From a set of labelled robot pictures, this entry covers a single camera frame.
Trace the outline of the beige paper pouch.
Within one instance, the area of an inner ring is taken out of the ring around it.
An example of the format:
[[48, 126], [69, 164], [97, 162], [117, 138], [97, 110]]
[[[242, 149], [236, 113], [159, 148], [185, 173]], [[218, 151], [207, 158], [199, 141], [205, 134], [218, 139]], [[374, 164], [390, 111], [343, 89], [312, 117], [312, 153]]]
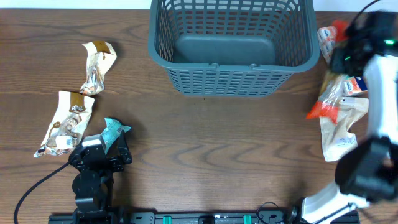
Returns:
[[368, 108], [367, 98], [346, 97], [340, 101], [336, 124], [329, 118], [320, 118], [322, 151], [327, 162], [340, 160], [358, 146], [356, 135], [349, 129], [368, 112]]

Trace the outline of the multicolour tissue pack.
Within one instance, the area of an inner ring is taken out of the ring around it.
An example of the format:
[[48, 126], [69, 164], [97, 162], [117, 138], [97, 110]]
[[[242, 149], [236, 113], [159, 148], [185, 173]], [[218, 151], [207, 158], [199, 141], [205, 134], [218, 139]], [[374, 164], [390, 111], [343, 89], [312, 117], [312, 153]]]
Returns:
[[[335, 26], [319, 28], [317, 37], [320, 50], [326, 63], [329, 64], [336, 44], [338, 29]], [[365, 81], [361, 77], [346, 76], [343, 82], [343, 96], [357, 96], [367, 92]]]

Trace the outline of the orange spaghetti packet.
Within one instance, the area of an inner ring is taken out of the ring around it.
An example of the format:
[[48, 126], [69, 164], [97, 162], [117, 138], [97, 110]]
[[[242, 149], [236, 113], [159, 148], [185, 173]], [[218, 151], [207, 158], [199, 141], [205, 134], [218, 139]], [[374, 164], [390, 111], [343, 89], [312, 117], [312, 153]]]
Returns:
[[[348, 25], [348, 22], [341, 20], [332, 22], [331, 26], [335, 26], [338, 29], [336, 44], [347, 39], [345, 29]], [[342, 85], [345, 78], [346, 75], [333, 73], [329, 69], [326, 71], [318, 100], [307, 114], [306, 119], [326, 117], [333, 123], [337, 123], [338, 108], [343, 97]]]

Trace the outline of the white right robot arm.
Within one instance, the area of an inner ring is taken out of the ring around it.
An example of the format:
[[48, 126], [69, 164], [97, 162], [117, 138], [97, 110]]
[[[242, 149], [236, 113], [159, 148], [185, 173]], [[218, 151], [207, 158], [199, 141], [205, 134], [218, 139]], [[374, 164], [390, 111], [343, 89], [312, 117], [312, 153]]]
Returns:
[[348, 215], [357, 208], [397, 198], [395, 19], [393, 12], [370, 12], [362, 27], [350, 24], [346, 44], [333, 51], [333, 72], [366, 81], [368, 136], [340, 159], [331, 184], [293, 208], [288, 223], [354, 223]]

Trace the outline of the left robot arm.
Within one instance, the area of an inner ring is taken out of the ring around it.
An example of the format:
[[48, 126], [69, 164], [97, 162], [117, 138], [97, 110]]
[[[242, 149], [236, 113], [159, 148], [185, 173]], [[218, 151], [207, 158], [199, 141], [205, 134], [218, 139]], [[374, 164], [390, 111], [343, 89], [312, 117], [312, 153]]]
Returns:
[[79, 171], [74, 178], [72, 190], [77, 209], [73, 212], [73, 223], [128, 223], [122, 207], [112, 206], [113, 174], [122, 172], [132, 162], [132, 155], [121, 131], [117, 138], [119, 154], [107, 156], [102, 135], [85, 137], [69, 155], [69, 163]]

